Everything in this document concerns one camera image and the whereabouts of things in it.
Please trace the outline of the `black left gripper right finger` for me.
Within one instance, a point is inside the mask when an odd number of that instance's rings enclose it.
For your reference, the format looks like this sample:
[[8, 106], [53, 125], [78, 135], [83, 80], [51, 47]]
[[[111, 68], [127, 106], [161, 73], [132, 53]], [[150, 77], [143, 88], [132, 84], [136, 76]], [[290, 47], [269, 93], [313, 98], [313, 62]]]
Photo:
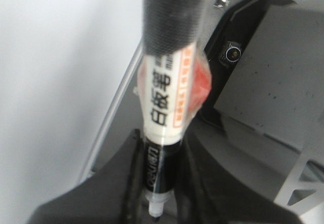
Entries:
[[187, 133], [175, 183], [178, 223], [302, 223], [237, 180]]

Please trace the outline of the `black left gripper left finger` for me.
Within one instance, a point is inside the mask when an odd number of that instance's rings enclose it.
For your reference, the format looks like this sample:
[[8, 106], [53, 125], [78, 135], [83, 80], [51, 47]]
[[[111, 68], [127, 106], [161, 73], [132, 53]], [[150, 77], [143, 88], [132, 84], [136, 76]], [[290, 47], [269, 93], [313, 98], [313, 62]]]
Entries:
[[92, 177], [39, 206], [28, 223], [140, 223], [143, 143], [132, 130]]

